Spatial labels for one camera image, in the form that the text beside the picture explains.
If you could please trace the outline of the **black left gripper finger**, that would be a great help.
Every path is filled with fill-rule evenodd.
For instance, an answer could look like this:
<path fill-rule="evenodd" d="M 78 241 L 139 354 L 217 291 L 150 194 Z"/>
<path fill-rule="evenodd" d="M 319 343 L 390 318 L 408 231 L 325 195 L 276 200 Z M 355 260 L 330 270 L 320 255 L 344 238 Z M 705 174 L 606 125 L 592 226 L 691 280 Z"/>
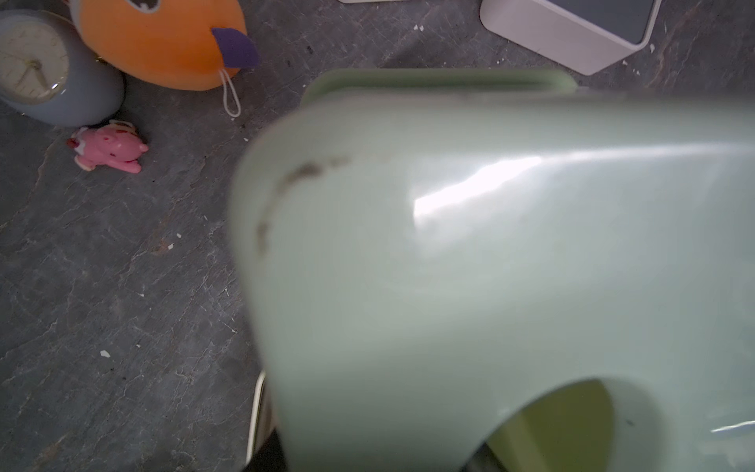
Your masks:
<path fill-rule="evenodd" d="M 277 430 L 255 452 L 243 472 L 287 472 L 287 464 Z"/>

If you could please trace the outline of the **mint green tissue box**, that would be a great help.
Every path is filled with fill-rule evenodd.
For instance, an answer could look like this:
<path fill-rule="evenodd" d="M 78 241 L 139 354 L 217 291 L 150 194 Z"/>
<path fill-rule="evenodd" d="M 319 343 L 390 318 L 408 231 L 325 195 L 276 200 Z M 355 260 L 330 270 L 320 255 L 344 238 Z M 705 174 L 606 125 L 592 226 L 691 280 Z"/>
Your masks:
<path fill-rule="evenodd" d="M 229 234 L 290 471 L 754 467 L 754 100 L 331 92 Z"/>

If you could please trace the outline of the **white tissue box grey lid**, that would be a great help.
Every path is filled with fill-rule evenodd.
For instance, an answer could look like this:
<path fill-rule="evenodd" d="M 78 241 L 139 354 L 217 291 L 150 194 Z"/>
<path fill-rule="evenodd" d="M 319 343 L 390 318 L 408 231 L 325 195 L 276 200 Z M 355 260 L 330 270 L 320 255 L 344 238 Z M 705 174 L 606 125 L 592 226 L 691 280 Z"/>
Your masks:
<path fill-rule="evenodd" d="M 482 25 L 492 33 L 583 76 L 646 47 L 659 1 L 484 0 Z"/>

